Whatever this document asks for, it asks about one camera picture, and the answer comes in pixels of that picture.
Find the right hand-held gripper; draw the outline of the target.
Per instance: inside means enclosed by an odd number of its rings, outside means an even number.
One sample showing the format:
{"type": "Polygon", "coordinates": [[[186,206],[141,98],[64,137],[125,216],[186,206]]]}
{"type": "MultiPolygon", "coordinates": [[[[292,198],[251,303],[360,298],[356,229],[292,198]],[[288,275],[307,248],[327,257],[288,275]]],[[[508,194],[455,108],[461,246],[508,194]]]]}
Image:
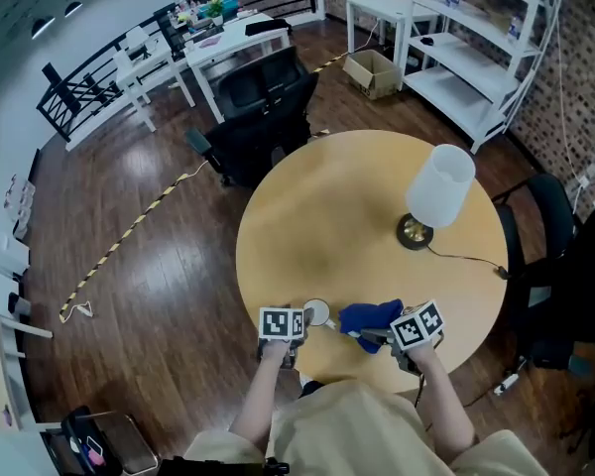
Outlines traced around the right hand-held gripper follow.
{"type": "MultiPolygon", "coordinates": [[[[325,325],[333,331],[339,331],[337,324],[331,319],[328,319],[325,325]]],[[[380,334],[377,329],[366,328],[360,332],[351,330],[346,335],[371,344],[388,345],[401,370],[412,375],[420,375],[421,371],[410,358],[409,352],[412,348],[427,343],[432,348],[440,345],[444,340],[444,325],[444,319],[432,299],[410,313],[402,314],[380,334]]]]}

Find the white cup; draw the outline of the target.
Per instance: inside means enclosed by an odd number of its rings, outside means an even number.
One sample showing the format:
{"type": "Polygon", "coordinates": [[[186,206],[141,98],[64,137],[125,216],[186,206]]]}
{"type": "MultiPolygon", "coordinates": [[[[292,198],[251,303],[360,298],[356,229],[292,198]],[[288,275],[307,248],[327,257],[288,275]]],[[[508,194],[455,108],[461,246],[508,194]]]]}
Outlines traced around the white cup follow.
{"type": "Polygon", "coordinates": [[[313,326],[325,325],[325,322],[330,319],[328,303],[323,299],[313,298],[308,300],[303,306],[303,311],[309,307],[314,309],[313,326]]]}

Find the blue cloth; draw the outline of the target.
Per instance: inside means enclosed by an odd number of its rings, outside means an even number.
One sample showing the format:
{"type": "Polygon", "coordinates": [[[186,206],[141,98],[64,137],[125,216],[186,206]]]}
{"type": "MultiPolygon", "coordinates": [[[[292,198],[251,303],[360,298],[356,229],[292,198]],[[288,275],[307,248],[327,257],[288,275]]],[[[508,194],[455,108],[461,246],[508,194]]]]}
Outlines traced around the blue cloth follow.
{"type": "Polygon", "coordinates": [[[381,345],[363,337],[363,329],[389,329],[390,324],[401,316],[403,302],[396,298],[380,304],[351,303],[338,314],[342,334],[355,338],[369,354],[376,354],[381,345]]]}

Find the person's right forearm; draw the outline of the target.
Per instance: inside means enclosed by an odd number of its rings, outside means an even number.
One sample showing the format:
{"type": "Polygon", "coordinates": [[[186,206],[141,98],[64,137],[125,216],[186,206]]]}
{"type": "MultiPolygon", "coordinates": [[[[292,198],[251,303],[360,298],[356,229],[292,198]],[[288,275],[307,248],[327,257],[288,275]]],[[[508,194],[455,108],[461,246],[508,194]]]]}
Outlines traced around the person's right forearm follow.
{"type": "Polygon", "coordinates": [[[416,346],[408,355],[425,377],[426,392],[432,405],[430,420],[435,452],[449,464],[476,444],[474,425],[433,346],[430,343],[416,346]]]}

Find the person's left forearm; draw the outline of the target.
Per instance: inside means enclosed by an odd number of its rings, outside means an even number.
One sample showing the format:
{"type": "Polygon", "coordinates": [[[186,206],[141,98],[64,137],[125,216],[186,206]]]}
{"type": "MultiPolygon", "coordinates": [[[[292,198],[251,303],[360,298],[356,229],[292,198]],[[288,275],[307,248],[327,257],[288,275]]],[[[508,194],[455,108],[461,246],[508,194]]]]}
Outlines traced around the person's left forearm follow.
{"type": "Polygon", "coordinates": [[[279,372],[289,348],[290,343],[282,340],[271,340],[264,346],[242,408],[229,427],[262,453],[267,450],[279,372]]]}

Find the person's beige clothing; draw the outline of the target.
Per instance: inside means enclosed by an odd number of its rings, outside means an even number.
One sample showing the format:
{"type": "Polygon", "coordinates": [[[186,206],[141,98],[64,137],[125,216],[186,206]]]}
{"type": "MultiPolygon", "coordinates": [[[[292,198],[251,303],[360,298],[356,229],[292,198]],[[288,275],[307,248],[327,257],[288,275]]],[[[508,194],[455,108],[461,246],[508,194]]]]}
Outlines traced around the person's beige clothing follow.
{"type": "Polygon", "coordinates": [[[184,456],[226,463],[274,457],[289,464],[290,476],[548,476],[509,430],[446,463],[410,401],[358,381],[326,385],[276,412],[265,451],[230,431],[208,430],[184,456]]]}

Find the round wooden table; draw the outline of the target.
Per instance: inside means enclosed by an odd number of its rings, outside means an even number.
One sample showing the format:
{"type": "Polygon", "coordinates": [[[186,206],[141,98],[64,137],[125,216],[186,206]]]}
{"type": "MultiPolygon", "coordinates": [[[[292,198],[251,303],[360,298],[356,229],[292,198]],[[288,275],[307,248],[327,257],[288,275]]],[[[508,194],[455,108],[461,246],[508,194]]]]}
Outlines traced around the round wooden table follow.
{"type": "Polygon", "coordinates": [[[240,223],[236,272],[252,320],[265,306],[434,300],[445,321],[437,353],[453,371],[492,329],[506,284],[507,246],[489,195],[473,184],[456,220],[428,249],[397,240],[405,195],[429,143],[383,130],[317,139],[284,158],[254,191],[240,223]]]}

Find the white shade table lamp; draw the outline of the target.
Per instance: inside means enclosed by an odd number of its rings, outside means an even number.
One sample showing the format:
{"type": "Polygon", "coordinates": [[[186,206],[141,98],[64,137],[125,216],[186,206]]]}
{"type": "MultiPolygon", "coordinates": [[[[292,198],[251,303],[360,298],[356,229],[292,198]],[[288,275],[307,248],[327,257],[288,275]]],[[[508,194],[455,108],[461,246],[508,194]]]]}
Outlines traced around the white shade table lamp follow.
{"type": "Polygon", "coordinates": [[[408,212],[396,236],[409,250],[427,248],[435,229],[451,225],[475,178],[475,164],[462,149],[443,144],[433,148],[406,192],[408,212]]]}

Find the black mesh office chair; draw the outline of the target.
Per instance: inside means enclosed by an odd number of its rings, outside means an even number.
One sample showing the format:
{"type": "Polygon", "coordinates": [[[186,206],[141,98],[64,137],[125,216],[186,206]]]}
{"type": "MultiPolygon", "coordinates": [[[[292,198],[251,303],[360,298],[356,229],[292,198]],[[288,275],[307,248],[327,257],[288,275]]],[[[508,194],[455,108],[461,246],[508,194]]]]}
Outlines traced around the black mesh office chair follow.
{"type": "Polygon", "coordinates": [[[585,377],[588,359],[576,343],[595,343],[595,209],[574,234],[563,255],[519,277],[509,296],[516,335],[512,372],[527,364],[585,377]]]}
{"type": "Polygon", "coordinates": [[[205,134],[189,129],[186,141],[223,185],[254,189],[274,167],[275,150],[289,155],[310,138],[307,105],[317,82],[294,46],[252,60],[217,82],[224,121],[205,134]]]}

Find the short yellow-black floor tape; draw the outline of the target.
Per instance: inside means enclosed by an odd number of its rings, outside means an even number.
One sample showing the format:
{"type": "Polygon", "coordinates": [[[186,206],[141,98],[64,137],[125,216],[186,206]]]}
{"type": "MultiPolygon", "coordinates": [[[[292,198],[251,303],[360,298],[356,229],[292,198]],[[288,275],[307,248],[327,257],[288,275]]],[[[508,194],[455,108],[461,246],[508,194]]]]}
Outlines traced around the short yellow-black floor tape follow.
{"type": "Polygon", "coordinates": [[[322,64],[321,66],[315,68],[312,73],[320,73],[323,70],[327,69],[328,67],[334,65],[336,62],[338,62],[339,60],[345,59],[347,56],[349,55],[348,52],[345,52],[342,55],[333,57],[332,59],[330,59],[329,61],[325,62],[324,64],[322,64]]]}

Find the long white desk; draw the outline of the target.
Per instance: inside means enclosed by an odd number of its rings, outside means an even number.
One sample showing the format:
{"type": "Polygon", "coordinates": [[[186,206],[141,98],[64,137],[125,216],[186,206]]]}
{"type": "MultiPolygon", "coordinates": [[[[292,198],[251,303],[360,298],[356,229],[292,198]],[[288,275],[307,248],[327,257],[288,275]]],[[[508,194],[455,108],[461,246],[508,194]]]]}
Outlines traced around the long white desk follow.
{"type": "Polygon", "coordinates": [[[264,56],[269,55],[272,49],[272,41],[279,40],[283,48],[290,45],[289,31],[287,28],[265,31],[256,35],[247,36],[246,27],[258,23],[271,23],[273,19],[264,13],[257,13],[249,17],[228,22],[223,26],[221,34],[210,37],[218,41],[209,46],[198,43],[192,50],[185,49],[184,55],[187,66],[191,69],[195,81],[198,84],[205,101],[207,102],[217,123],[224,121],[214,93],[203,70],[220,61],[226,60],[248,48],[260,46],[264,56]]]}

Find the white shelf unit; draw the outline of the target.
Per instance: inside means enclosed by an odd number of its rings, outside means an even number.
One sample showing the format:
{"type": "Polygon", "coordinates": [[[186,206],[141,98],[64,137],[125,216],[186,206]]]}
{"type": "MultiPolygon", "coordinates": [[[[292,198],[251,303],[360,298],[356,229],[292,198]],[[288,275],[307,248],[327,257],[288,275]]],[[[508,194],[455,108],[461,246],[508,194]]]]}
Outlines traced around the white shelf unit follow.
{"type": "Polygon", "coordinates": [[[422,55],[421,67],[403,72],[402,83],[457,125],[472,141],[471,151],[505,133],[529,91],[558,23],[562,0],[517,0],[525,7],[520,38],[512,42],[490,12],[460,0],[408,0],[435,11],[428,23],[406,31],[404,49],[422,55]],[[433,46],[420,42],[432,37],[433,46]]]}

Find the black bag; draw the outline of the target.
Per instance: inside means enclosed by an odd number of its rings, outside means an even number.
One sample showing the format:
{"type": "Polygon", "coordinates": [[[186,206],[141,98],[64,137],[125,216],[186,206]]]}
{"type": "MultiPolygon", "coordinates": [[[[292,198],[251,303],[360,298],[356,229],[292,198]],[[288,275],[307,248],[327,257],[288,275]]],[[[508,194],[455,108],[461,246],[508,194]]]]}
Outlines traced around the black bag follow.
{"type": "Polygon", "coordinates": [[[252,37],[277,30],[284,30],[288,35],[290,35],[292,33],[293,27],[285,19],[281,18],[259,21],[248,24],[245,27],[245,35],[247,37],[252,37]]]}

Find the white desktop device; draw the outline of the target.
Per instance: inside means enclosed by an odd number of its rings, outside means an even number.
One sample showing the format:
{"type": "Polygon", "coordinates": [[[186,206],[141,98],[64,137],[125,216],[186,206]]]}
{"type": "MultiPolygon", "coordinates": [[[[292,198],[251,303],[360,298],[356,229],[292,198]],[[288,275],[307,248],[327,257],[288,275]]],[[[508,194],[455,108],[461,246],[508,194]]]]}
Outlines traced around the white desktop device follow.
{"type": "Polygon", "coordinates": [[[147,42],[150,36],[140,26],[134,27],[126,34],[127,50],[129,60],[145,60],[150,56],[147,42]]]}

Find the white wall socket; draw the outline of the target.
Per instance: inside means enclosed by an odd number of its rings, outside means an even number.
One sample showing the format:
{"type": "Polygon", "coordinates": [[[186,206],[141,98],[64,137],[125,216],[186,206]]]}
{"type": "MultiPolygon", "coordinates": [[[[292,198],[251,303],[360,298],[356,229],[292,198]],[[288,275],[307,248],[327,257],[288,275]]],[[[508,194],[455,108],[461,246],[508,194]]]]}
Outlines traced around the white wall socket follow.
{"type": "Polygon", "coordinates": [[[574,184],[571,187],[572,211],[574,214],[580,212],[580,199],[585,192],[590,189],[591,181],[595,179],[595,164],[589,166],[579,173],[574,165],[571,165],[571,172],[574,178],[574,184]]]}

